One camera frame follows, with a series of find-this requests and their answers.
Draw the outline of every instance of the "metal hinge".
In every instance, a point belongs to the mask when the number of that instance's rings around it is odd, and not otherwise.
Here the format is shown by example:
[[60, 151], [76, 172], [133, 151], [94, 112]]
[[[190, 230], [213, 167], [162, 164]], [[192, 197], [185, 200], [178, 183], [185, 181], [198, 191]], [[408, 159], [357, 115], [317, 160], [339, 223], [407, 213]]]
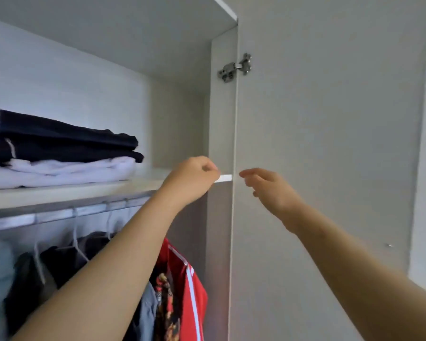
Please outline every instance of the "metal hinge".
[[231, 62], [224, 66], [217, 75], [224, 80], [225, 83], [232, 81], [238, 70], [243, 72], [243, 75], [248, 74], [251, 71], [251, 55], [246, 53], [243, 55], [243, 59], [239, 63]]

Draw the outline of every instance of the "wardrobe door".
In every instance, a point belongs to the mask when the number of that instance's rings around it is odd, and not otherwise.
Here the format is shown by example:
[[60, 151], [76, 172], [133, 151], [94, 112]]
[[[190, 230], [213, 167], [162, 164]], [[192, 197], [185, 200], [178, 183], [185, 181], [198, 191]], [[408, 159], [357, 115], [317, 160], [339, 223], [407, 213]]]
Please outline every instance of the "wardrobe door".
[[[233, 173], [237, 81], [224, 83], [217, 72], [237, 59], [237, 28], [212, 41], [208, 155], [222, 173]], [[228, 335], [233, 181], [214, 184], [207, 195], [205, 289], [209, 295], [205, 339]]]
[[237, 80], [230, 340], [360, 340], [299, 240], [237, 172], [279, 172], [406, 270], [426, 0], [239, 0], [238, 15], [253, 69]]

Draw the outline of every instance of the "red jacket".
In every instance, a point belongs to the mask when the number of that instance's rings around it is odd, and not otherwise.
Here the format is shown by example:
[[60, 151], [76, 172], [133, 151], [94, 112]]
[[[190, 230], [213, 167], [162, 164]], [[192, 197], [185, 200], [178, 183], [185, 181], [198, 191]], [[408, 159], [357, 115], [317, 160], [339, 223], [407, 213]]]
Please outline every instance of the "red jacket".
[[187, 260], [164, 239], [156, 266], [170, 271], [174, 291], [182, 302], [180, 340], [204, 341], [203, 322], [207, 310], [207, 292]]

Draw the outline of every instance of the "clothes rail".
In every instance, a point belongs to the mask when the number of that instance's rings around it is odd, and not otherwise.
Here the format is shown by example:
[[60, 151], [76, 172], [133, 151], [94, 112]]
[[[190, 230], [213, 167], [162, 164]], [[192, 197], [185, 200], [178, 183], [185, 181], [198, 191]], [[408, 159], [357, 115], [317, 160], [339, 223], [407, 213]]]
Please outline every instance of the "clothes rail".
[[125, 199], [114, 202], [103, 202], [90, 206], [65, 208], [58, 211], [47, 211], [39, 213], [27, 213], [0, 218], [0, 231], [16, 227], [43, 224], [46, 222], [70, 219], [79, 216], [93, 215], [109, 211], [118, 211], [126, 208], [142, 206], [149, 197]]

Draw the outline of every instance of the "white shelf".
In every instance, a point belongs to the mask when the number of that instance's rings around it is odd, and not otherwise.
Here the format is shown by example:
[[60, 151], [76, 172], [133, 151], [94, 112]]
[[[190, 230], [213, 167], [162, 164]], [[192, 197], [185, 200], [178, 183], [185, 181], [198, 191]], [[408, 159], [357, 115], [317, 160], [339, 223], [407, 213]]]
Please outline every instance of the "white shelf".
[[201, 93], [211, 40], [237, 26], [222, 0], [0, 0], [0, 21]]
[[[167, 169], [151, 169], [138, 172], [133, 180], [114, 183], [0, 189], [0, 209], [93, 198], [113, 200], [114, 196], [133, 196], [159, 189], [169, 173], [170, 170]], [[232, 175], [221, 175], [216, 183], [231, 180]]]

